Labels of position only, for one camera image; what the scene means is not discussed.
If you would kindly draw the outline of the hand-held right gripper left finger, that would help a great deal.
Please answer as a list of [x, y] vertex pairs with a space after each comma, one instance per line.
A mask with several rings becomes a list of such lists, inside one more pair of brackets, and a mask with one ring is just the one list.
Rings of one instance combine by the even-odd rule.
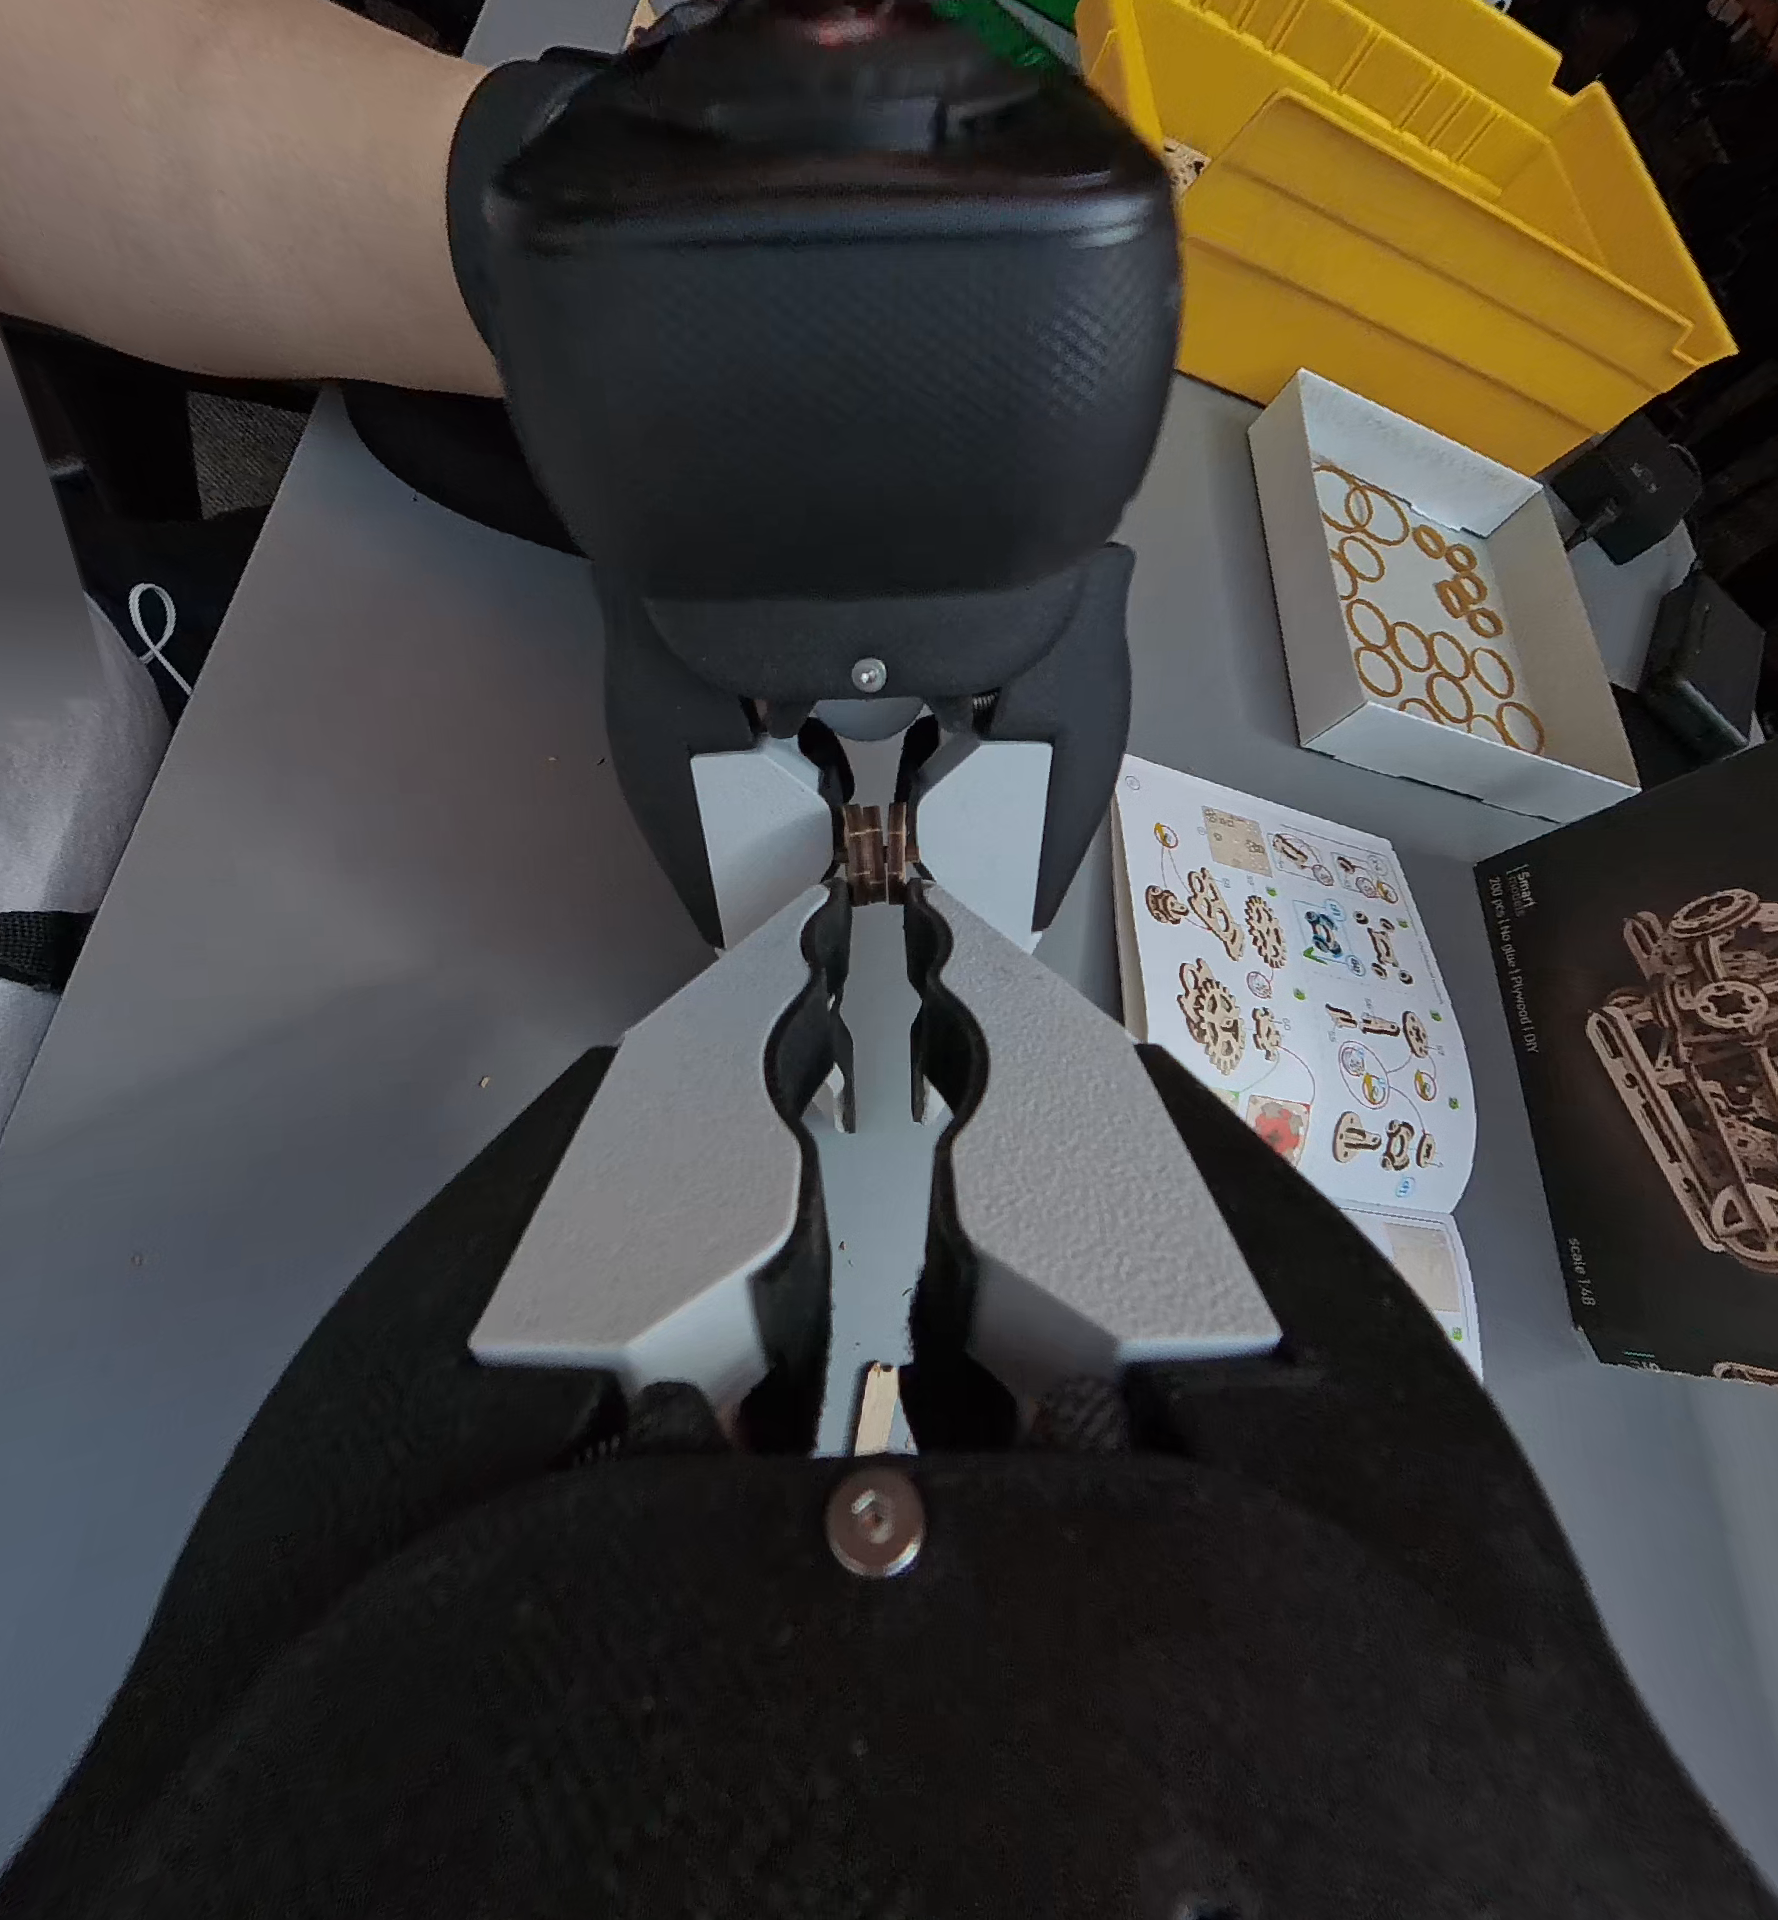
[[848, 887], [814, 884], [615, 1050], [470, 1335], [486, 1365], [684, 1381], [809, 1453], [831, 1237], [806, 1127], [848, 1092]]

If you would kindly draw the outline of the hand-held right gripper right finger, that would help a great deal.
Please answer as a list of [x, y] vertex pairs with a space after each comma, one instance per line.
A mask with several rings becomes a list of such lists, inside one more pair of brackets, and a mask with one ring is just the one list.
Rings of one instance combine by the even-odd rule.
[[920, 1453], [995, 1452], [1069, 1380], [1264, 1356], [1283, 1330], [1123, 1026], [934, 882], [908, 886]]

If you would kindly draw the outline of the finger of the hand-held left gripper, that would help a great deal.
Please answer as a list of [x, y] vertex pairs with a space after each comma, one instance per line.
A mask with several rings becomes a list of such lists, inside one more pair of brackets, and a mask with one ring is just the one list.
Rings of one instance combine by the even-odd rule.
[[1004, 1056], [1020, 1048], [1022, 1089], [1043, 1077], [1056, 1035], [1056, 976], [1037, 959], [1052, 751], [950, 736], [912, 776], [906, 822], [920, 850], [906, 880], [903, 955], [917, 1015], [910, 1114], [991, 1117], [1020, 1129]]
[[795, 744], [698, 755], [689, 769], [729, 938], [689, 987], [690, 1090], [710, 1120], [753, 1120], [765, 1092], [776, 1121], [760, 1121], [758, 1134], [802, 1136], [836, 1078], [827, 1117], [853, 1134], [845, 991], [855, 915], [837, 861], [840, 805]]

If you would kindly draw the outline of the dark wooden disc assembly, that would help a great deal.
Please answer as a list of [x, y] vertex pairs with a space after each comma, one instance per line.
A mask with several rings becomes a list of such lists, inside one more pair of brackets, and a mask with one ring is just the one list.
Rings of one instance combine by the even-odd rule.
[[853, 909], [896, 905], [920, 877], [920, 853], [910, 803], [845, 803], [840, 822], [840, 876]]

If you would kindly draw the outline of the person's left forearm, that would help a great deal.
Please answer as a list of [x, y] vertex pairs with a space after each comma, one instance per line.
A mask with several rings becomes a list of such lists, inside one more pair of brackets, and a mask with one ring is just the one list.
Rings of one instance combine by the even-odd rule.
[[321, 3], [0, 3], [0, 311], [167, 368], [497, 396], [447, 161], [486, 71]]

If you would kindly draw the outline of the black model kit box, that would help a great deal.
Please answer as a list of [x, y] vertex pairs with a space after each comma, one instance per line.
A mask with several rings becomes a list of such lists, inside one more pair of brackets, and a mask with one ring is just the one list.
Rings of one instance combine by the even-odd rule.
[[1778, 738], [1475, 889], [1578, 1336], [1778, 1384]]

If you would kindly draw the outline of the illustrated instruction booklet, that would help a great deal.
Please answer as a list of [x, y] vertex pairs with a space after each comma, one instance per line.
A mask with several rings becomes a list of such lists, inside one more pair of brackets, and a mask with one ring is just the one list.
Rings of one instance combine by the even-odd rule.
[[1477, 1101], [1452, 998], [1381, 837], [1125, 757], [1123, 1020], [1346, 1214], [1481, 1376], [1454, 1210]]

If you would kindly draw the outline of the black wristwatch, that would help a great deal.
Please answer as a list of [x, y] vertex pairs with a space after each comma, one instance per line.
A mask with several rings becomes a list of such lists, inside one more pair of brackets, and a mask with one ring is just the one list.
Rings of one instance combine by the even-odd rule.
[[445, 165], [445, 239], [455, 286], [470, 326], [484, 349], [495, 349], [488, 194], [497, 169], [517, 157], [529, 127], [529, 64], [510, 61], [484, 75], [470, 90]]

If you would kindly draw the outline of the black mesh wrist rest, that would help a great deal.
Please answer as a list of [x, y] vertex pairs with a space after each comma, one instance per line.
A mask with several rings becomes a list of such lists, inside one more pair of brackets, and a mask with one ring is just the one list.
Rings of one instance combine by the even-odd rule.
[[494, 534], [584, 558], [541, 492], [500, 400], [343, 383], [348, 425], [390, 473]]

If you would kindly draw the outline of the white cardboard tray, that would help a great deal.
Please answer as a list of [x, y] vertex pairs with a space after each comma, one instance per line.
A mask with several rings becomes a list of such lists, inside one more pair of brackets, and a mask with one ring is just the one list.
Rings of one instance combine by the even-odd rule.
[[[1247, 429], [1271, 587], [1301, 744], [1552, 825], [1633, 798], [1639, 771], [1545, 489], [1312, 371]], [[1371, 705], [1356, 685], [1315, 457], [1371, 478], [1432, 520], [1481, 539], [1527, 683], [1548, 730], [1540, 757]]]

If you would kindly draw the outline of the group of wooden rings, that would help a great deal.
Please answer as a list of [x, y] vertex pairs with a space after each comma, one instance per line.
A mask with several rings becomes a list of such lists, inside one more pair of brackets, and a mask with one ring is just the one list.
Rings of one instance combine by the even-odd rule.
[[1485, 544], [1333, 459], [1312, 463], [1356, 685], [1364, 700], [1540, 757], [1527, 683]]

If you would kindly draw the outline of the yellow storage bin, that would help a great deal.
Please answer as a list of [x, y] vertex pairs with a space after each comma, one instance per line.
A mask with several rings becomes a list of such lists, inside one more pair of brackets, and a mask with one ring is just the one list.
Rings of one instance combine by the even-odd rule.
[[1571, 107], [1556, 51], [1484, 3], [1082, 3], [1088, 83], [1142, 135], [1222, 153], [1301, 95], [1504, 179]]
[[1180, 370], [1255, 407], [1319, 376], [1537, 473], [1728, 358], [1736, 336], [1628, 137], [1587, 116], [1610, 260], [1276, 95], [1181, 194]]

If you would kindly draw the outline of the dark cloth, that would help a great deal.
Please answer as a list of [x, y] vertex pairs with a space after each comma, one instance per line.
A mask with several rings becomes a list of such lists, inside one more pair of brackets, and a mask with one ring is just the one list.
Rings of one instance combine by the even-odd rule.
[[0, 336], [84, 589], [177, 725], [317, 389], [187, 373], [2, 314]]

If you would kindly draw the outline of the person's white shirt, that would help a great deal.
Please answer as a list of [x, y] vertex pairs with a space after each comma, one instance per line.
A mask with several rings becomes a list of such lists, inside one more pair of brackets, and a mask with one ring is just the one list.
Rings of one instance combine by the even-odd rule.
[[[0, 913], [101, 906], [167, 744], [156, 710], [0, 742]], [[0, 1140], [54, 1010], [54, 997], [0, 982]]]

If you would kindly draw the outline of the black power adapter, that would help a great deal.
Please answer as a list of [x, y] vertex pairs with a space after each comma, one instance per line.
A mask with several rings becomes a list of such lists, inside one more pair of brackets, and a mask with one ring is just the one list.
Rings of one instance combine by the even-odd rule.
[[1668, 539], [1700, 499], [1700, 469], [1646, 418], [1631, 416], [1547, 475], [1574, 518], [1565, 551], [1596, 545], [1631, 564]]

